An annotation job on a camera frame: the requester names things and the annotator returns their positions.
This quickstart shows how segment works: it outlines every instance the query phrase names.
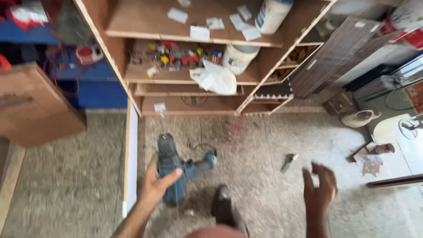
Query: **blue drill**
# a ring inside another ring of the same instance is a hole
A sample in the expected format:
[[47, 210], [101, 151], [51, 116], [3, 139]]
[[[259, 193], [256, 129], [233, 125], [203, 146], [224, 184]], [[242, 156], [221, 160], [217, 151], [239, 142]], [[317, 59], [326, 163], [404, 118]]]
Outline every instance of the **blue drill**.
[[217, 151], [209, 151], [205, 153], [203, 160], [199, 162], [182, 161], [176, 151], [175, 141], [170, 134], [160, 134], [157, 142], [159, 151], [159, 160], [157, 162], [157, 170], [160, 177], [163, 177], [176, 168], [182, 169], [182, 176], [172, 186], [167, 188], [163, 201], [170, 206], [180, 204], [186, 197], [186, 184], [192, 178], [202, 175], [209, 169], [214, 169], [217, 165]]

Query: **hand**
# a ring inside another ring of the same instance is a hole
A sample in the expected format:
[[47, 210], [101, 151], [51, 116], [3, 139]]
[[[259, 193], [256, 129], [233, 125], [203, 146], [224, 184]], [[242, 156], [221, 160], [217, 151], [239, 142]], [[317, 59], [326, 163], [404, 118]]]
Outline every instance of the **hand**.
[[158, 154], [151, 157], [150, 164], [144, 177], [143, 190], [141, 191], [140, 202], [148, 208], [153, 209], [162, 200], [166, 189], [175, 183], [182, 175], [182, 169], [177, 168], [166, 176], [160, 178], [157, 173]]
[[311, 163], [312, 172], [319, 176], [320, 186], [315, 188], [307, 169], [302, 170], [304, 177], [304, 201], [307, 213], [324, 215], [330, 203], [338, 194], [336, 178], [332, 170], [319, 163]]

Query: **leg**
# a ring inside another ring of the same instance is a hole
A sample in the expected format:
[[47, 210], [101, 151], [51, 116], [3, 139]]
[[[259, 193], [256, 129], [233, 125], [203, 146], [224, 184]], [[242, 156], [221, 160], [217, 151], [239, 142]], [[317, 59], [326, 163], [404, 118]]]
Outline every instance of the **leg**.
[[219, 185], [211, 206], [211, 214], [216, 217], [216, 223], [225, 224], [249, 236], [247, 226], [242, 220], [238, 209], [232, 205], [229, 188]]

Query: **plywood shelving unit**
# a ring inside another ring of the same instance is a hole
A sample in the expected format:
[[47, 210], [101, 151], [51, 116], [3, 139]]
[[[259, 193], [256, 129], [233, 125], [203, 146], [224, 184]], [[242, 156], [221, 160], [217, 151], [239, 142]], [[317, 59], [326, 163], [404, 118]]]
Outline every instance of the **plywood shelving unit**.
[[[246, 4], [253, 13], [248, 23], [253, 25], [261, 0], [191, 0], [191, 8], [183, 8], [175, 0], [74, 0], [140, 116], [158, 115], [154, 110], [155, 103], [165, 103], [164, 114], [167, 115], [272, 113], [293, 95], [286, 93], [290, 89], [286, 80], [289, 75], [274, 82], [267, 80], [275, 71], [288, 69], [292, 73], [324, 43], [313, 26], [335, 1], [296, 0], [276, 34], [246, 41], [242, 32], [235, 29], [229, 15], [237, 13], [237, 6]], [[172, 7], [188, 13], [186, 24], [167, 17]], [[191, 38], [190, 26], [205, 26], [206, 18], [210, 17], [221, 17], [225, 29], [210, 30], [209, 40]], [[228, 43], [260, 46], [261, 49], [246, 71], [236, 77], [237, 93], [222, 96], [200, 89], [190, 78], [189, 68], [161, 72], [150, 79], [145, 70], [152, 66], [152, 62], [129, 63], [129, 49], [143, 50], [147, 43], [155, 40], [180, 41], [180, 49], [207, 44], [223, 50]], [[305, 48], [313, 48], [313, 52], [301, 60], [292, 60], [293, 52]], [[257, 92], [263, 86], [263, 89], [274, 87], [280, 91], [273, 91], [266, 98], [257, 98]], [[192, 106], [183, 97], [192, 100], [198, 97], [203, 103]]]

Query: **person's left hand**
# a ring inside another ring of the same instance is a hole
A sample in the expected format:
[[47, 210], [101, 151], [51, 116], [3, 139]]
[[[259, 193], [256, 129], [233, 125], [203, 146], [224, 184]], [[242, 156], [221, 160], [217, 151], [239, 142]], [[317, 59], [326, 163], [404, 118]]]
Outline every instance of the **person's left hand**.
[[156, 204], [162, 200], [166, 189], [175, 183], [182, 175], [182, 169], [177, 168], [166, 176], [160, 178], [157, 173], [158, 158], [157, 153], [151, 157], [150, 164], [146, 170], [146, 176], [144, 177], [143, 189], [140, 196], [140, 201], [150, 209], [153, 209]]

